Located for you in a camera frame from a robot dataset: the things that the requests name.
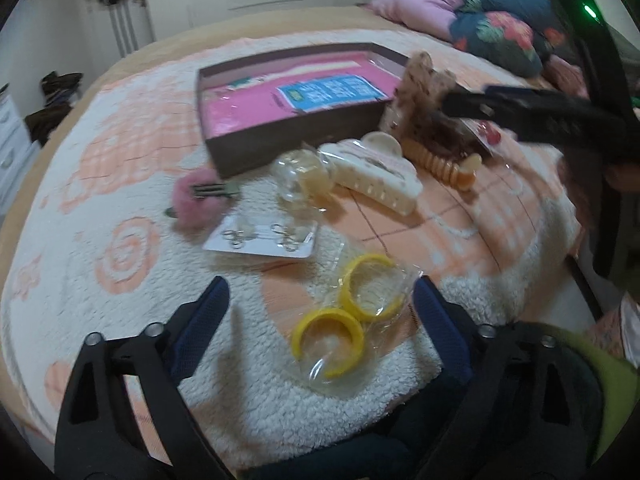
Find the pink fluffy hair clip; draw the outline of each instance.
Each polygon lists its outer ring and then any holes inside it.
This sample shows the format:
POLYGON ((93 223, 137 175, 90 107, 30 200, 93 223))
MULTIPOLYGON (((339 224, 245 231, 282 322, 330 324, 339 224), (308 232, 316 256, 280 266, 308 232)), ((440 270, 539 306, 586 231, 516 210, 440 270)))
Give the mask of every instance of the pink fluffy hair clip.
POLYGON ((176 227, 197 230, 213 226, 226 209, 227 196, 234 196, 237 187, 225 190, 225 184, 213 184, 220 178, 212 168, 198 168, 178 179, 172 193, 172 207, 167 216, 176 218, 176 227), (216 189, 219 196, 213 196, 216 189))

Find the green light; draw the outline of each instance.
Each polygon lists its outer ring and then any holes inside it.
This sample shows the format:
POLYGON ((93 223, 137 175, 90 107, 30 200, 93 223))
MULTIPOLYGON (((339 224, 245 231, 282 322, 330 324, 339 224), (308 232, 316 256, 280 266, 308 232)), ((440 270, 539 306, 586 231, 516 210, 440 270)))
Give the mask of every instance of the green light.
POLYGON ((591 9, 591 7, 590 7, 590 6, 585 5, 585 6, 584 6, 584 10, 586 10, 586 11, 587 11, 587 13, 588 13, 588 15, 590 15, 594 20, 597 20, 597 19, 598 19, 598 15, 594 12, 594 10, 593 10, 593 9, 591 9))

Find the pink paper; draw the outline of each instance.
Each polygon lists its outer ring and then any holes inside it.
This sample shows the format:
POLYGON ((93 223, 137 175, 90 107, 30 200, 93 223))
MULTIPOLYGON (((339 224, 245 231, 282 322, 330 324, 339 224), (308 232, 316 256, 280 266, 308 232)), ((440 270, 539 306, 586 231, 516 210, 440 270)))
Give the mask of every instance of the pink paper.
MULTIPOLYGON (((317 64, 344 61, 356 62, 358 65, 302 75, 283 76, 250 88, 226 91, 224 88, 207 89, 204 96, 205 137, 211 139, 258 124, 271 123, 295 116, 296 111, 278 90, 278 87, 287 84, 333 75, 359 75, 391 99, 400 78, 372 63, 365 52, 354 52, 349 57, 339 54, 335 59, 325 58, 317 64)), ((301 62, 300 66, 313 64, 315 63, 301 62)))

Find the plastic bag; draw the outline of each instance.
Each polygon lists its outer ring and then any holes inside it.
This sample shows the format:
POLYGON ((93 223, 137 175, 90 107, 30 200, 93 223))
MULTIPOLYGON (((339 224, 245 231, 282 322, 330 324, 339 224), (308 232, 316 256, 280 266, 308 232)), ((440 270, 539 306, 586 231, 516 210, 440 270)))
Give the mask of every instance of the plastic bag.
POLYGON ((295 319, 276 358, 290 378, 327 395, 350 396, 374 374, 421 271, 345 240, 322 274, 306 314, 281 314, 295 319))

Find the metal key ring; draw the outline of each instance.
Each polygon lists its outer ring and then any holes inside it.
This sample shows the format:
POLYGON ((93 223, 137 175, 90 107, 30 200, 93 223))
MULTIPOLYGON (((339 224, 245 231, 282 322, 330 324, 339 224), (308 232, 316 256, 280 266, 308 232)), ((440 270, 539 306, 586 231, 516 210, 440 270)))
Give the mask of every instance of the metal key ring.
POLYGON ((241 235, 242 231, 233 231, 228 229, 222 233, 222 237, 228 240, 231 247, 234 249, 240 249, 244 246, 244 237, 241 235))
POLYGON ((291 233, 291 229, 282 224, 271 224, 271 230, 277 235, 283 235, 285 237, 289 237, 291 233))
POLYGON ((300 244, 297 241, 288 236, 285 236, 278 245, 289 253, 294 253, 300 247, 300 244))

